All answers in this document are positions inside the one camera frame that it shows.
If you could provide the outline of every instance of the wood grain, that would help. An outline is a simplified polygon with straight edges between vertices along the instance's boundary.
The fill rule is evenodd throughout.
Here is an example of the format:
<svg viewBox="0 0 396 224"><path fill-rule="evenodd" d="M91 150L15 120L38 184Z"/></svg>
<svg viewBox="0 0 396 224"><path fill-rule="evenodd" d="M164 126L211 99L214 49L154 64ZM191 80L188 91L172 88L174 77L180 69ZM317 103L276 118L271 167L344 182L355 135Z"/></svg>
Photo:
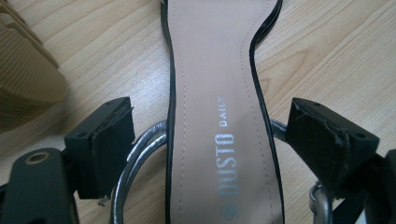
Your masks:
<svg viewBox="0 0 396 224"><path fill-rule="evenodd" d="M60 65L66 99L0 135L0 181L20 155L63 148L63 135L101 103L131 96L136 133L166 119L169 56L159 0L8 0ZM270 117L287 121L294 96L321 102L396 148L396 1L285 0L278 22L256 50ZM286 222L311 223L315 177L276 141ZM164 223L165 149L150 158L125 206L127 223ZM78 201L81 223L107 223L109 205Z"/></svg>

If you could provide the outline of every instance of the metal hardware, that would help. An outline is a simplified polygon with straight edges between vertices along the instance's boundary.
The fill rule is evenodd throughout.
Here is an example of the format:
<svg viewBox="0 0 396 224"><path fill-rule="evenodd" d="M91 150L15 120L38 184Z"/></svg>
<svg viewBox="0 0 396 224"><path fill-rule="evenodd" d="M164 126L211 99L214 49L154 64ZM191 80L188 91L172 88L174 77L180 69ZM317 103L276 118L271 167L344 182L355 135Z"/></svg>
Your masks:
<svg viewBox="0 0 396 224"><path fill-rule="evenodd" d="M309 208L314 224L332 224L332 197L320 182L309 191Z"/></svg>

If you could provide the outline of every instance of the brand logo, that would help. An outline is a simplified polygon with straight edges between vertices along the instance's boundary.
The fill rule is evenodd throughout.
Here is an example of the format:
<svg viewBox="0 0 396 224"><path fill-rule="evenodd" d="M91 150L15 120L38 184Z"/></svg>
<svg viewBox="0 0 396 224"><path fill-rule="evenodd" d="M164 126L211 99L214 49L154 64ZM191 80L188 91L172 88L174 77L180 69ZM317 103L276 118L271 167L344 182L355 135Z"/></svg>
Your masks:
<svg viewBox="0 0 396 224"><path fill-rule="evenodd" d="M237 197L239 195L236 180L236 158L234 156L233 134L227 132L229 122L227 120L227 106L223 97L218 97L219 127L221 133L215 135L216 142L216 165L218 167L218 194L221 198ZM221 215L231 220L236 216L237 207L232 203L226 203L221 207Z"/></svg>

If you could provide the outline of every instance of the wooden table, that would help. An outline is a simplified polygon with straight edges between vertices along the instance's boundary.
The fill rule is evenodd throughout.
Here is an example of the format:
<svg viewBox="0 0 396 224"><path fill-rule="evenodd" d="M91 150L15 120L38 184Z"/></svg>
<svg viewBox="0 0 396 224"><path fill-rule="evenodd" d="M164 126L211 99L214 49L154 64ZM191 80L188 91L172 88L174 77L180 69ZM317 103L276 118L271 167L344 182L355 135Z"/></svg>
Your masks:
<svg viewBox="0 0 396 224"><path fill-rule="evenodd" d="M166 119L169 51L160 0L8 0L60 64L69 91L40 118L0 134L0 183L22 154L64 148L63 136L105 101L130 96L137 134ZM320 102L396 148L396 1L285 0L256 51L272 119L287 122L294 96ZM286 222L311 223L308 191L316 178L276 141ZM127 223L164 223L165 149L134 182ZM78 201L81 223L107 223L109 204Z"/></svg>

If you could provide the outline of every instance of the beige insole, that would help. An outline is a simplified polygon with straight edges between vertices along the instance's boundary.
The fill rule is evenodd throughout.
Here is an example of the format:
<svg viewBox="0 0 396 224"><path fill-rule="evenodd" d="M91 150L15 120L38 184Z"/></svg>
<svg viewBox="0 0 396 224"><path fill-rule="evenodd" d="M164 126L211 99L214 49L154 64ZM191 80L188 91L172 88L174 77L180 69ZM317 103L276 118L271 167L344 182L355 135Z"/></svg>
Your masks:
<svg viewBox="0 0 396 224"><path fill-rule="evenodd" d="M276 0L172 0L176 70L172 224L283 223L274 158L249 63Z"/></svg>

